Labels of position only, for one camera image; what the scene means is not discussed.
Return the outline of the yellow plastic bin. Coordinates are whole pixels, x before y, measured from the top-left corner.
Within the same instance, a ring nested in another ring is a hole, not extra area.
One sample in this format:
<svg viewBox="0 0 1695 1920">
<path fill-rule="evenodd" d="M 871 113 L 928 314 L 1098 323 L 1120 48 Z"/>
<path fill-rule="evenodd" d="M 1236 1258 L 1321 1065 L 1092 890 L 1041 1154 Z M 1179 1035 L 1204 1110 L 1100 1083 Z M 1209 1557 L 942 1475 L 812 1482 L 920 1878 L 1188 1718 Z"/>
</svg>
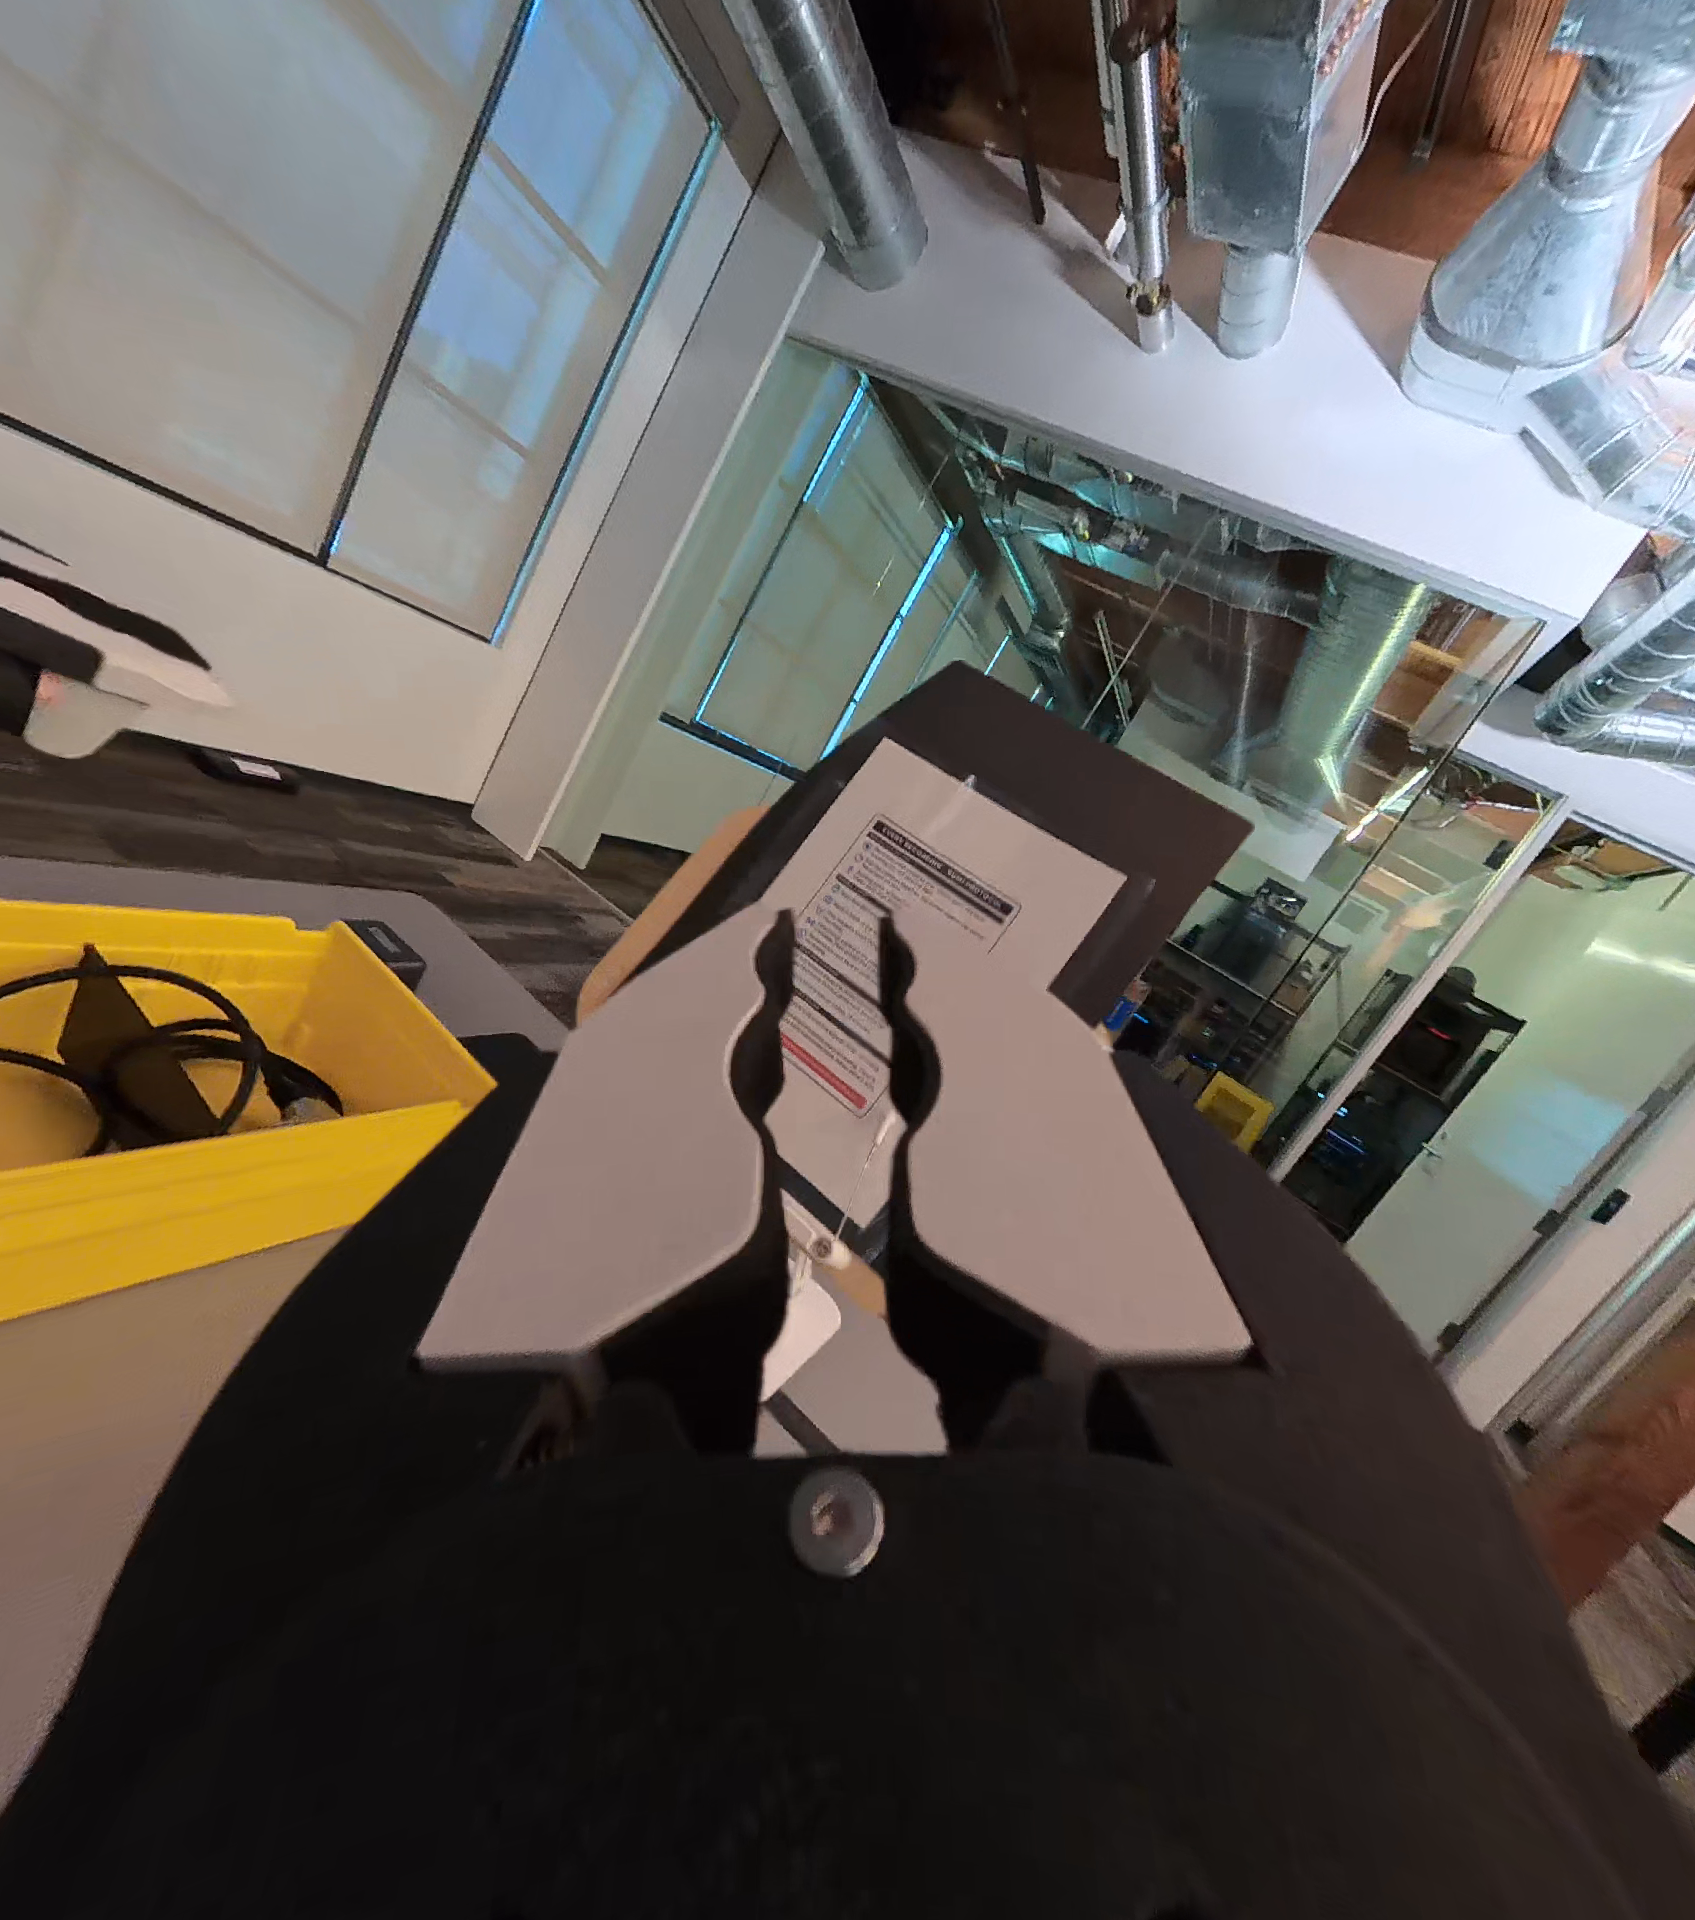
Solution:
<svg viewBox="0 0 1695 1920">
<path fill-rule="evenodd" d="M 217 1138 L 88 1154 L 86 1094 L 0 1058 L 0 1323 L 350 1228 L 496 1086 L 344 925 L 0 901 L 0 988 L 88 949 L 232 999 L 341 1113 L 284 1121 L 256 1091 Z"/>
</svg>

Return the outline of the rectangular silver duct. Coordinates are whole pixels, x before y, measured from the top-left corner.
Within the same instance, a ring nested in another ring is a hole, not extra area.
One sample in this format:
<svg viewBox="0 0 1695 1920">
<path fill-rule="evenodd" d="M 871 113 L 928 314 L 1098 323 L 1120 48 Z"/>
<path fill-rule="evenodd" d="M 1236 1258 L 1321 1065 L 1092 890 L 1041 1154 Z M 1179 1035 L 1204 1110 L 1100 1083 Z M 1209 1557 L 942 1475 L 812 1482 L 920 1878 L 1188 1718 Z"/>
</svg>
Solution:
<svg viewBox="0 0 1695 1920">
<path fill-rule="evenodd" d="M 1218 351 L 1282 344 L 1326 211 L 1366 144 L 1385 4 L 1178 4 L 1186 226 L 1220 246 Z"/>
</svg>

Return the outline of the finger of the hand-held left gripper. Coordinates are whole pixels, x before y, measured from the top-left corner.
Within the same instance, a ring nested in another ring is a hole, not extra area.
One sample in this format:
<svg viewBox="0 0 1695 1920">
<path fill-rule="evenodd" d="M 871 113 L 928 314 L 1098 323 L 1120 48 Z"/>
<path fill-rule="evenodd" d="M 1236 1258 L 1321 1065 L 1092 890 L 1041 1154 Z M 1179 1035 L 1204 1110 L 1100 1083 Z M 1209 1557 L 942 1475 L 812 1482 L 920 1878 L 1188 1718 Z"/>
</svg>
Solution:
<svg viewBox="0 0 1695 1920">
<path fill-rule="evenodd" d="M 45 758 L 79 761 L 133 732 L 144 715 L 147 706 L 127 693 L 88 682 L 41 682 L 26 718 L 26 744 Z"/>
<path fill-rule="evenodd" d="M 41 682 L 138 703 L 225 707 L 211 663 L 166 624 L 41 573 L 0 573 L 0 713 L 31 713 Z"/>
</svg>

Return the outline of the thin metal pipe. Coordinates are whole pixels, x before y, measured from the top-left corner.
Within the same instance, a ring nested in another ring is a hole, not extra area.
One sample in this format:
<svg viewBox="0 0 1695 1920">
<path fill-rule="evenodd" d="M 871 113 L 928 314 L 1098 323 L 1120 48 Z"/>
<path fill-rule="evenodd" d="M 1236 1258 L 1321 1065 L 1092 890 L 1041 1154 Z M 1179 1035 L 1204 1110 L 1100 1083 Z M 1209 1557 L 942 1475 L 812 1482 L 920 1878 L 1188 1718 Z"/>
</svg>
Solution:
<svg viewBox="0 0 1695 1920">
<path fill-rule="evenodd" d="M 1100 4 L 1122 186 L 1129 303 L 1140 349 L 1172 344 L 1172 171 L 1166 127 L 1168 12 Z"/>
</svg>

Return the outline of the small dark box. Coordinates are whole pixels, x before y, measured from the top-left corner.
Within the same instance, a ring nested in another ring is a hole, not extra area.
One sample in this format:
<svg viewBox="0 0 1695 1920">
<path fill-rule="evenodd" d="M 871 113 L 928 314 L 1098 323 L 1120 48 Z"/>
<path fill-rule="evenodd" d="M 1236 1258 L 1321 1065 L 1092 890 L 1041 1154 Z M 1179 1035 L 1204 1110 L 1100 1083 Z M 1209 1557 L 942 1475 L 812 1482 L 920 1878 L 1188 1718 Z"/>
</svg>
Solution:
<svg viewBox="0 0 1695 1920">
<path fill-rule="evenodd" d="M 428 980 L 428 957 L 381 920 L 344 920 L 344 925 L 402 986 L 420 995 Z"/>
</svg>

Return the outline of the silver spiral duct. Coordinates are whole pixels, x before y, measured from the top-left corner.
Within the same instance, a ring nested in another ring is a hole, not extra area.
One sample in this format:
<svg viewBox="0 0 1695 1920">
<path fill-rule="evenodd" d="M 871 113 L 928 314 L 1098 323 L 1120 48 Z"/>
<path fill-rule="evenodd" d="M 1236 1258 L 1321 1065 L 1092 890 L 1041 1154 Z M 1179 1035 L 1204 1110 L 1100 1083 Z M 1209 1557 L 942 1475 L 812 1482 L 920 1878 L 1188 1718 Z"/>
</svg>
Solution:
<svg viewBox="0 0 1695 1920">
<path fill-rule="evenodd" d="M 812 189 L 839 270 L 871 294 L 928 252 L 928 218 L 849 4 L 725 4 Z"/>
</svg>

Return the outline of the bundle of silver ceiling pipes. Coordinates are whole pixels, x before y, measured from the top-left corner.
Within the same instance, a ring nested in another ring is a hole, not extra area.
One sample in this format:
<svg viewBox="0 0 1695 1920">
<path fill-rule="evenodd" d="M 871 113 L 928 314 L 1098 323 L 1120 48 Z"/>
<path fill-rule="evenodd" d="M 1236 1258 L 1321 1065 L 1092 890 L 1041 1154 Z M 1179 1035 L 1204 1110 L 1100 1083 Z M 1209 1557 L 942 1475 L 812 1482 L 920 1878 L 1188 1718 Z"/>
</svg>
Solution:
<svg viewBox="0 0 1695 1920">
<path fill-rule="evenodd" d="M 1650 586 L 1614 582 L 1584 621 L 1588 656 L 1533 707 L 1584 755 L 1695 772 L 1695 425 L 1621 345 L 1528 397 L 1526 434 L 1561 492 L 1674 541 Z"/>
</svg>

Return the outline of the large window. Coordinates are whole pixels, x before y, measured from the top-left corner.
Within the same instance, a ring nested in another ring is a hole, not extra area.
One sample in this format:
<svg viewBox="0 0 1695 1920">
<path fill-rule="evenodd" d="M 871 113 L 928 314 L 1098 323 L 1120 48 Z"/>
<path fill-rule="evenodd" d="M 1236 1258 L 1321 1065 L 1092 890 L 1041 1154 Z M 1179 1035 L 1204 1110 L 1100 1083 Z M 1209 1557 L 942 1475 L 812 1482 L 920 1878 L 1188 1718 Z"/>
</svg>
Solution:
<svg viewBox="0 0 1695 1920">
<path fill-rule="evenodd" d="M 734 116 L 672 4 L 0 4 L 0 425 L 496 641 Z"/>
</svg>

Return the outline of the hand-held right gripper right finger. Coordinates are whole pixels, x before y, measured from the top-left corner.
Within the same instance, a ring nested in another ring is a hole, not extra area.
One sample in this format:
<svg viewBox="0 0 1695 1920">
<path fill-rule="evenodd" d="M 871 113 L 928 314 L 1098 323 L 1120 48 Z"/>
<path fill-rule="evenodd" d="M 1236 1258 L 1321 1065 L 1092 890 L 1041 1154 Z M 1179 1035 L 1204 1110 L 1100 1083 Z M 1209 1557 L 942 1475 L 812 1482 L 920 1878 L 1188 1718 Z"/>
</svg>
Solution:
<svg viewBox="0 0 1695 1920">
<path fill-rule="evenodd" d="M 1063 999 L 932 916 L 884 916 L 900 1117 L 887 1326 L 950 1452 L 1015 1400 L 1087 1415 L 1129 1368 L 1237 1367 L 1248 1323 L 1122 1083 Z"/>
</svg>

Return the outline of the white instruction sheet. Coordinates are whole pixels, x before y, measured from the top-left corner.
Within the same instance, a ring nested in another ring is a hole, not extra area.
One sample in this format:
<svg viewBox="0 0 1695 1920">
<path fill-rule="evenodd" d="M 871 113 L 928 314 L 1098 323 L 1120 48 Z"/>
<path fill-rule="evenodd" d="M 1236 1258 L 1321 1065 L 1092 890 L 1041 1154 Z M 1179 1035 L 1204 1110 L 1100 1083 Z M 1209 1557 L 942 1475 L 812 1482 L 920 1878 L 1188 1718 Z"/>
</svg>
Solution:
<svg viewBox="0 0 1695 1920">
<path fill-rule="evenodd" d="M 879 925 L 917 914 L 980 953 L 980 968 L 1041 988 L 1116 901 L 1122 874 L 1034 828 L 975 781 L 894 740 L 823 807 L 768 885 L 795 925 L 782 1021 L 787 1090 L 771 1113 L 791 1186 L 819 1219 L 871 1226 L 900 1127 L 887 1094 Z"/>
</svg>

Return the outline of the black shelving rack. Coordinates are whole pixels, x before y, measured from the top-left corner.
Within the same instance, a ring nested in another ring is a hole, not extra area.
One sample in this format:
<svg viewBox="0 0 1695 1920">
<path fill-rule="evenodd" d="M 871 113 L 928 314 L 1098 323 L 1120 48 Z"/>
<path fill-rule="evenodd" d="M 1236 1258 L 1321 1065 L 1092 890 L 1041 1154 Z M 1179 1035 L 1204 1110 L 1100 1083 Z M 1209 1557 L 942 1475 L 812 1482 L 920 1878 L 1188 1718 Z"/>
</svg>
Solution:
<svg viewBox="0 0 1695 1920">
<path fill-rule="evenodd" d="M 1522 1031 L 1470 972 L 1436 965 L 1480 895 L 1485 874 L 1369 874 L 1312 929 L 1278 877 L 1212 884 L 1144 972 L 1124 1045 L 1193 1101 L 1218 1071 L 1273 1101 L 1248 1149 L 1266 1169 L 1322 1119 L 1288 1187 L 1349 1239 Z"/>
</svg>

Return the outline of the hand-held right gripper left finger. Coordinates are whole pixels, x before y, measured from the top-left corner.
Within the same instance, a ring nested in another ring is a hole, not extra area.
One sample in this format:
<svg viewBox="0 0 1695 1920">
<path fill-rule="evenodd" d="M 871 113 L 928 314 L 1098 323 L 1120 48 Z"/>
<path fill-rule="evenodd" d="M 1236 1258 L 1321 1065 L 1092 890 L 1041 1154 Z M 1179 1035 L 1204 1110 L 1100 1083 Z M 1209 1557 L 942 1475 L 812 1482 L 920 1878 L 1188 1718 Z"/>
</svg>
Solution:
<svg viewBox="0 0 1695 1920">
<path fill-rule="evenodd" d="M 565 1039 L 414 1349 L 428 1375 L 557 1375 L 584 1411 L 666 1400 L 697 1452 L 753 1452 L 791 1305 L 782 1164 L 787 912 L 749 907 Z"/>
</svg>

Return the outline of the large silver funnel duct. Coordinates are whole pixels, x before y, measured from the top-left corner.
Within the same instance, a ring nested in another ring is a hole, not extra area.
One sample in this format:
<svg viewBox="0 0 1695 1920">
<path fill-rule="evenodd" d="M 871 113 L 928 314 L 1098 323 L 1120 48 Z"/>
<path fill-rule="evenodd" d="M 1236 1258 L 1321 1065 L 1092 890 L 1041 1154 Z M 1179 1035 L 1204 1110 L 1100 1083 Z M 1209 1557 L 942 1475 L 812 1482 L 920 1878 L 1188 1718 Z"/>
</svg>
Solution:
<svg viewBox="0 0 1695 1920">
<path fill-rule="evenodd" d="M 1670 374 L 1695 337 L 1695 201 L 1659 277 L 1659 163 L 1695 106 L 1695 4 L 1565 4 L 1550 53 L 1577 64 L 1547 148 L 1436 267 L 1404 394 L 1517 430 L 1540 388 L 1614 349 Z"/>
</svg>

